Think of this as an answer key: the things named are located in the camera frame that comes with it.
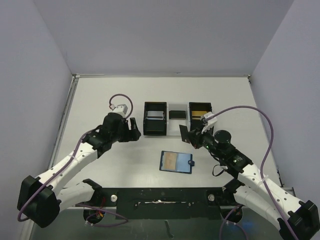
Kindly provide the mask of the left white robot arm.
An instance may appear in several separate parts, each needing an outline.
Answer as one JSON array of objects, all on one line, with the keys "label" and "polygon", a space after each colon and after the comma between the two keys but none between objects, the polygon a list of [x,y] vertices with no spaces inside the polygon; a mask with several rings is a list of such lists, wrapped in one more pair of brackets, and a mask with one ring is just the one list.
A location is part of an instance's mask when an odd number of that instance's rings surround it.
[{"label": "left white robot arm", "polygon": [[27,176],[21,183],[17,201],[17,221],[32,220],[45,228],[61,211],[59,193],[84,167],[109,151],[116,142],[138,141],[141,132],[136,119],[126,119],[120,113],[110,112],[103,123],[85,132],[74,150],[59,163],[37,177]]}]

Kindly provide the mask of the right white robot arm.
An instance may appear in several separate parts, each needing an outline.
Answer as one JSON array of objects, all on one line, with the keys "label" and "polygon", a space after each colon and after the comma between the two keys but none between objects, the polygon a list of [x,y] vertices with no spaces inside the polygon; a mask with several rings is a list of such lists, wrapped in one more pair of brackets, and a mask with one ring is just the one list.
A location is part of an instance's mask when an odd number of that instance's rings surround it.
[{"label": "right white robot arm", "polygon": [[224,188],[236,203],[246,206],[269,221],[284,240],[310,240],[320,230],[317,206],[303,202],[274,183],[267,175],[231,144],[231,134],[201,130],[181,130],[183,142],[195,149],[204,147],[233,177]]}]

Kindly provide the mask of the black white card tray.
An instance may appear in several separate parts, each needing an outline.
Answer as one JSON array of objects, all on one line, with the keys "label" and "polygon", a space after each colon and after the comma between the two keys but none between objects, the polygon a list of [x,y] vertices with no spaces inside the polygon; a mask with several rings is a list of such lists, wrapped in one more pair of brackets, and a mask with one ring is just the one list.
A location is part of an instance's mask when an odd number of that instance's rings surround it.
[{"label": "black white card tray", "polygon": [[[164,119],[147,119],[147,111],[163,111]],[[143,135],[152,137],[179,137],[179,125],[189,131],[199,127],[201,119],[193,120],[192,111],[212,111],[210,102],[151,102],[144,103]]]}]

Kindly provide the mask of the grey card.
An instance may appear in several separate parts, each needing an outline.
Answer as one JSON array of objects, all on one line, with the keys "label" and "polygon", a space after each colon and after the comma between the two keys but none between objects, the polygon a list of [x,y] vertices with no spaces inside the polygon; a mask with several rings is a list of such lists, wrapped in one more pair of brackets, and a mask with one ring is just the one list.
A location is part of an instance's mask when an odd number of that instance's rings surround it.
[{"label": "grey card", "polygon": [[184,143],[188,143],[190,144],[190,139],[189,139],[189,131],[188,131],[188,127],[186,125],[179,125],[179,130],[180,130],[180,136],[181,136],[181,140]]}]

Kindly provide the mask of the blue leather card holder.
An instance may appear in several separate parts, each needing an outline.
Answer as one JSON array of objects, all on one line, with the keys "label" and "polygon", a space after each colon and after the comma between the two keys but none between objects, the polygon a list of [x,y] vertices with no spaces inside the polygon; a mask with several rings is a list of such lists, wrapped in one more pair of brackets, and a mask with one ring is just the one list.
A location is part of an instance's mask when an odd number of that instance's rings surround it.
[{"label": "blue leather card holder", "polygon": [[[164,169],[163,163],[164,163],[165,152],[172,152],[177,154],[175,170]],[[182,152],[173,152],[173,151],[164,151],[164,150],[161,152],[160,162],[159,162],[160,171],[191,174],[194,166],[195,166],[195,162],[193,160],[193,155],[191,153],[182,153]]]}]

